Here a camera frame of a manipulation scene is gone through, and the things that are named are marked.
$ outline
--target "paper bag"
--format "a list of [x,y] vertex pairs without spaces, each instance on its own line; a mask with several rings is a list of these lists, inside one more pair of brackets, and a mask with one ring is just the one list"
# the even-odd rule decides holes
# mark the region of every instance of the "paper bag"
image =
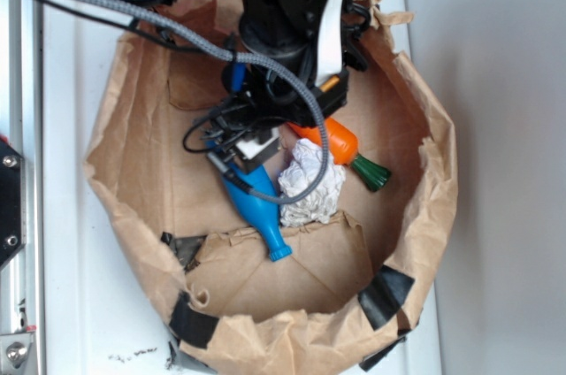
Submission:
[[[276,263],[218,173],[181,147],[192,120],[224,96],[224,63],[132,34],[119,41],[85,173],[181,350],[219,373],[339,373],[418,324],[455,216],[455,131],[409,58],[392,51],[389,26],[410,15],[383,14],[379,1],[360,0],[372,15],[360,43],[370,68],[351,70],[335,118],[393,176],[372,193],[347,170],[331,223],[283,230],[294,254]],[[159,10],[222,45],[241,0]],[[281,135],[290,149],[296,138]],[[278,170],[286,151],[273,161]],[[187,266],[164,237],[204,240]]]

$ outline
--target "metal bracket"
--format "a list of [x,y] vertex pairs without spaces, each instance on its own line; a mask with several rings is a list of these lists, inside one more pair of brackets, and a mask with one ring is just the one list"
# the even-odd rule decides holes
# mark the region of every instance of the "metal bracket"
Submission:
[[37,373],[34,333],[0,335],[0,375]]
[[0,270],[23,247],[21,229],[22,157],[0,141]]

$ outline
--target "toy carrot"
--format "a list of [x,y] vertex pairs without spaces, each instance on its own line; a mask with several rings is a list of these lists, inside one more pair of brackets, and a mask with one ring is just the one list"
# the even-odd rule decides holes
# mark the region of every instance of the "toy carrot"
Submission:
[[[299,127],[288,123],[296,134],[321,145],[320,132],[317,127]],[[330,143],[330,152],[337,165],[349,165],[362,178],[363,183],[372,192],[385,186],[391,172],[381,165],[376,165],[358,152],[357,137],[332,117],[326,119],[326,131]]]

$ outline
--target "bolt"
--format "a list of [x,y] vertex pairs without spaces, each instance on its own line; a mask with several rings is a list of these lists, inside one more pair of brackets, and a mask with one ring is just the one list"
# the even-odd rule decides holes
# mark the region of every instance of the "bolt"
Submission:
[[307,20],[307,22],[313,23],[315,21],[315,14],[310,11],[306,11],[304,13],[304,18]]
[[19,166],[19,161],[16,156],[6,156],[2,159],[2,164],[9,169],[13,169]]
[[6,349],[8,360],[18,369],[27,359],[27,347],[21,342],[14,342]]
[[18,237],[16,235],[9,236],[6,238],[6,244],[10,247],[14,247],[18,243]]

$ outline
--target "blue plastic bottle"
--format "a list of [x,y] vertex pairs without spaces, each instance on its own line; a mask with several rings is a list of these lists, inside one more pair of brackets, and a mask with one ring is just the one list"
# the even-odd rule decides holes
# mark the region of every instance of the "blue plastic bottle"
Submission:
[[[262,165],[249,174],[243,173],[236,165],[230,165],[230,168],[254,189],[275,195],[272,181]],[[224,177],[222,181],[240,215],[264,237],[270,250],[269,258],[275,262],[289,256],[293,250],[283,241],[279,230],[279,206],[246,194]]]

